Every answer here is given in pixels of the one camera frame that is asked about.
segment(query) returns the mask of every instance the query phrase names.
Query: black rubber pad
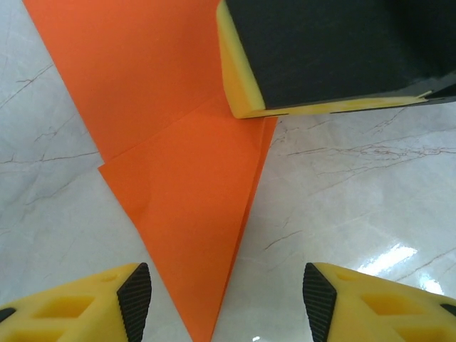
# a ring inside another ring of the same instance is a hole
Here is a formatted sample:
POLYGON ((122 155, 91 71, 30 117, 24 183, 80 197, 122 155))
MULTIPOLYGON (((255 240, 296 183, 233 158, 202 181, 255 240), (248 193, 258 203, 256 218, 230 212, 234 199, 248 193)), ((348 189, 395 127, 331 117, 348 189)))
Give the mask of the black rubber pad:
POLYGON ((442 304, 441 307, 443 307, 446 311, 448 311, 450 314, 456 317, 456 306, 451 304, 442 304))
POLYGON ((333 319, 337 291, 314 264, 304 272, 302 293, 314 342, 326 342, 333 319))
POLYGON ((266 109, 456 83, 454 0, 226 3, 266 109))
POLYGON ((5 308, 0 310, 0 323, 16 312, 15 308, 5 308))
POLYGON ((152 296, 149 267, 142 263, 117 291, 128 342, 143 339, 145 319, 152 296))

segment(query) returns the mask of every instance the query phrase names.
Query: orange triangle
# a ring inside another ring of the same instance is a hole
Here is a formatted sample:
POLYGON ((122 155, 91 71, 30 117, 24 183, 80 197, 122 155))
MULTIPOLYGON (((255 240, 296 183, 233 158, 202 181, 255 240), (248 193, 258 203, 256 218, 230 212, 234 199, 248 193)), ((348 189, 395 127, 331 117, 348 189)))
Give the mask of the orange triangle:
POLYGON ((256 185, 262 136, 254 122, 232 120, 220 95, 100 169, 196 342, 210 341, 217 321, 256 185), (192 144, 182 145, 176 135, 192 144))

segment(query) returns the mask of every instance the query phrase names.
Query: marble floor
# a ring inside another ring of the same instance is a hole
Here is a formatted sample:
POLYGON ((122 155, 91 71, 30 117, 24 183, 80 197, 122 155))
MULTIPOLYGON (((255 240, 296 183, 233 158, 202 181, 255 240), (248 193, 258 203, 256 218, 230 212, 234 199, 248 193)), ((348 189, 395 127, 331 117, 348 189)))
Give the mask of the marble floor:
MULTIPOLYGON (((144 341, 188 342, 102 163, 21 1, 0 1, 0 303, 147 261, 144 341)), ((455 175, 455 104, 282 118, 213 341, 311 341, 310 261, 456 297, 455 175)))

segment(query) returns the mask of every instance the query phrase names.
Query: yellow foam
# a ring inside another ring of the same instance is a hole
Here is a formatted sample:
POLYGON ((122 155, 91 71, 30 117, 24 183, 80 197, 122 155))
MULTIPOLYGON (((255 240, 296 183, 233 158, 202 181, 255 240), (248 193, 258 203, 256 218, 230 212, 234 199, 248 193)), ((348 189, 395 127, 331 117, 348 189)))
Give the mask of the yellow foam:
POLYGON ((1 342, 128 342, 117 290, 129 264, 0 306, 16 312, 0 323, 1 342))
POLYGON ((337 291, 328 342, 451 342, 456 300, 331 264, 314 264, 337 291))
POLYGON ((262 111, 263 97, 224 1, 217 7, 217 26, 223 86, 234 116, 242 118, 242 113, 262 111))

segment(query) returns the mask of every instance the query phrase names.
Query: yellow sponge edge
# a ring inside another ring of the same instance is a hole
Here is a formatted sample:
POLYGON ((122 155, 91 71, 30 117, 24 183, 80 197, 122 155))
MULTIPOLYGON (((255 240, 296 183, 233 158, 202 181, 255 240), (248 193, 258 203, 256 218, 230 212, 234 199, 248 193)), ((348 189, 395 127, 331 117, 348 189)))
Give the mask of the yellow sponge edge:
POLYGON ((267 110, 225 1, 222 1, 217 7, 217 28, 222 58, 224 91, 229 107, 236 118, 258 118, 284 114, 327 114, 398 107, 427 101, 423 97, 427 94, 423 94, 418 97, 360 98, 267 110))
POLYGON ((331 264, 314 264, 337 291, 328 342, 451 342, 456 300, 331 264))
POLYGON ((136 270, 128 264, 0 306, 1 342, 128 342, 117 290, 136 270))

